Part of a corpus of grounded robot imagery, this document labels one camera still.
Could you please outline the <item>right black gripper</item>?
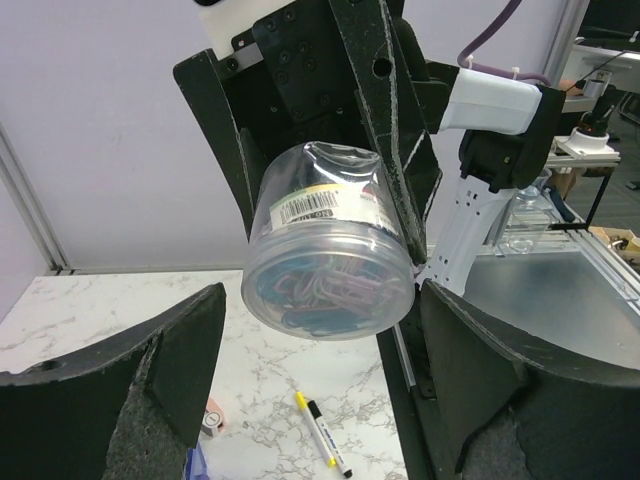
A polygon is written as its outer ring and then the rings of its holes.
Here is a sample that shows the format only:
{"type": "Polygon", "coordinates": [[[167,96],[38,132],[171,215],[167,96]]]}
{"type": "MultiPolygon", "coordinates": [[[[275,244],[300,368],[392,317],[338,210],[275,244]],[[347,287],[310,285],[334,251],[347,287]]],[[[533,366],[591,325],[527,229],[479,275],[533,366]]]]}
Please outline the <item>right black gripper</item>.
{"type": "Polygon", "coordinates": [[[255,218],[264,165],[310,141],[380,154],[409,255],[427,260],[442,177],[425,109],[430,80],[400,1],[293,1],[173,68],[240,211],[255,218]]]}

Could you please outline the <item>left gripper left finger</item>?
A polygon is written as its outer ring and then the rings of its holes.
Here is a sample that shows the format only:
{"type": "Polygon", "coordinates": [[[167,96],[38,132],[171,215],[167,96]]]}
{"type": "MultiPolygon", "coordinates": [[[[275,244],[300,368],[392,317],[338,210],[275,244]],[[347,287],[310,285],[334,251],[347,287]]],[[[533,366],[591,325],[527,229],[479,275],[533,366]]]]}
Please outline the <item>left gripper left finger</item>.
{"type": "Polygon", "coordinates": [[[4,479],[180,479],[223,336],[209,285],[69,354],[1,374],[4,479]]]}

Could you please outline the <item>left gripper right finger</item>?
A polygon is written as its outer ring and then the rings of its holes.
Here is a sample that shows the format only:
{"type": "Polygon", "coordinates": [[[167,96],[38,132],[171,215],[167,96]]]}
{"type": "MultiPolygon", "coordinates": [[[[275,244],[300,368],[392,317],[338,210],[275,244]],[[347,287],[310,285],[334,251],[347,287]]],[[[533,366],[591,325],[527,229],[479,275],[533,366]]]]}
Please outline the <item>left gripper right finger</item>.
{"type": "Polygon", "coordinates": [[[438,412],[464,479],[636,479],[639,373],[533,336],[425,281],[438,412]]]}

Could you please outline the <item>clear tape roll pack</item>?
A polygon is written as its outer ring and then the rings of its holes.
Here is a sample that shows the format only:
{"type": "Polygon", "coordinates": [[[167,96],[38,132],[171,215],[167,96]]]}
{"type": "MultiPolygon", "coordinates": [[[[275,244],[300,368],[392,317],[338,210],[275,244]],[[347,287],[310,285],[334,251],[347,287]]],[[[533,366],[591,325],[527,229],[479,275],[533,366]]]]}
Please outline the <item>clear tape roll pack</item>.
{"type": "Polygon", "coordinates": [[[413,262],[377,153],[314,141],[269,165],[241,295],[264,324],[313,340],[376,335],[409,313],[413,262]]]}

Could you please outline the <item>four-compartment pastel organizer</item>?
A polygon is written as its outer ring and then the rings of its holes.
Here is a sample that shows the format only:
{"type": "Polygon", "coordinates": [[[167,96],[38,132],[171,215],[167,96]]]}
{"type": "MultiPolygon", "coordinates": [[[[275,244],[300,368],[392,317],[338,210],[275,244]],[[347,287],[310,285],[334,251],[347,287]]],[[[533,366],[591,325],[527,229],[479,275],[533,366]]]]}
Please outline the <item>four-compartment pastel organizer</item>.
{"type": "Polygon", "coordinates": [[[187,451],[182,480],[209,480],[209,469],[201,444],[187,451]]]}

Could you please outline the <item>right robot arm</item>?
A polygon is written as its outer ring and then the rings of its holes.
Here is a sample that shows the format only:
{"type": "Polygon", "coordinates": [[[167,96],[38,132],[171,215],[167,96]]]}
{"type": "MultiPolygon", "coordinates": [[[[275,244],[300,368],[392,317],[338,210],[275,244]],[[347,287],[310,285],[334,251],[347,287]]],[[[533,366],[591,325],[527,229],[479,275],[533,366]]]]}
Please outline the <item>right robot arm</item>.
{"type": "Polygon", "coordinates": [[[400,1],[203,1],[173,76],[245,225],[267,167],[313,140],[382,157],[409,253],[461,293],[492,222],[541,172],[565,101],[540,75],[427,60],[400,1]]]}

